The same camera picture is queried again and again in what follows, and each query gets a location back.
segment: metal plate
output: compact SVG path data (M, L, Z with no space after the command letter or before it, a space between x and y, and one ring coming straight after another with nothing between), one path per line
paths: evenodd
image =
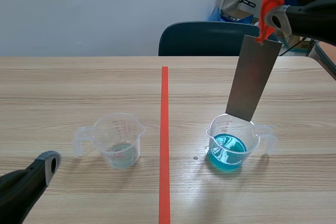
M282 43L272 40L260 44L255 42L255 37L244 36L227 102L227 114L251 121L281 45Z

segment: table surface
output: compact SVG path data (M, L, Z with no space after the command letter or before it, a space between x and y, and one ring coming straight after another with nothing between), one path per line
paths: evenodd
M161 66L169 67L171 223L334 223L336 82L313 59L279 57L253 117L275 128L241 170L206 158L237 57L0 57L0 174L59 151L62 163L25 224L158 223ZM134 167L72 157L75 130L125 112L147 127Z

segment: transparent liquid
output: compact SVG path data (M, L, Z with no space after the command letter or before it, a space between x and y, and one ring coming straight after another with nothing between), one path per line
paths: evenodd
M130 147L131 144L129 143L119 143L114 144L110 147L107 151L111 152L112 154L108 155L108 162L111 166L119 169L124 169L127 167L132 166L136 163L139 158L140 153L136 149L136 145Z
M217 143L234 152L245 152L246 147L243 142L235 136L229 134L220 134L214 137ZM209 159L219 169L235 170L239 168L244 161L244 154L237 154L220 148L214 141L209 147Z

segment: plastic measuring cup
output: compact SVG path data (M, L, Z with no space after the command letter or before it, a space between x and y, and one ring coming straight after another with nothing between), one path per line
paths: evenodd
M75 157L83 155L82 141L92 141L101 156L112 167L123 169L140 157L140 137L145 133L137 119L125 113L103 117L94 126L77 129L72 148Z
M239 168L258 147L261 138L266 139L267 154L273 150L277 140L270 125L255 125L228 114L213 119L205 134L210 138L209 158L222 170Z

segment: dark chair backrest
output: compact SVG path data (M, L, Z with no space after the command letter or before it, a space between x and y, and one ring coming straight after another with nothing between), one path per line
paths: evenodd
M258 37L253 25L224 22L184 22L162 34L159 56L239 56L244 35ZM278 41L274 34L268 37Z

